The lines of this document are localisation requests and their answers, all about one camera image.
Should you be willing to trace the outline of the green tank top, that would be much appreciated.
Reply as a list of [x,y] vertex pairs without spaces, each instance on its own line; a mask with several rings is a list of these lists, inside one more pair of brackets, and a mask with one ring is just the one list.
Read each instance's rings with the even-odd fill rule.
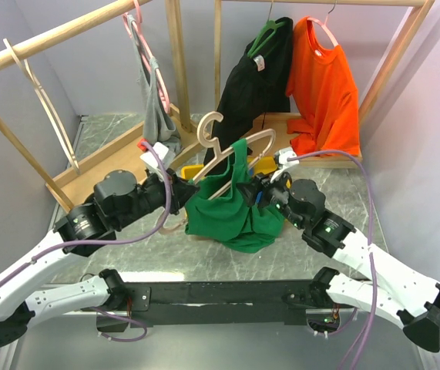
[[274,206],[247,206],[236,188],[251,179],[247,141],[240,139],[232,147],[233,155],[224,171],[208,173],[199,182],[200,190],[186,202],[185,233],[253,254],[275,242],[284,228],[284,218]]

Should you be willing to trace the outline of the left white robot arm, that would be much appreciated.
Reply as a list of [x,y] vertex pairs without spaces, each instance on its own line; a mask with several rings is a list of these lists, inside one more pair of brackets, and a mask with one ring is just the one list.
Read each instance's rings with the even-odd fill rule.
[[164,208],[177,214],[199,186],[167,170],[167,179],[151,173],[143,183],[126,170],[114,170],[93,187],[86,202],[73,208],[25,256],[0,273],[0,347],[29,328],[70,311],[116,310],[129,297],[114,269],[62,288],[41,286],[59,270],[117,245],[117,232]]

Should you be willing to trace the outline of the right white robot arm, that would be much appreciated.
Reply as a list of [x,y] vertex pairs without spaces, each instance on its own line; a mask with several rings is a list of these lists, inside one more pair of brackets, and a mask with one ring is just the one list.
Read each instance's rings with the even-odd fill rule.
[[369,243],[362,231],[326,208],[326,196],[313,180],[292,180],[288,173],[272,180],[260,174],[236,188],[248,206],[274,207],[301,230],[309,247],[366,277],[357,281],[329,267],[321,269],[310,289],[317,306],[334,302],[374,313],[419,348],[440,351],[440,281]]

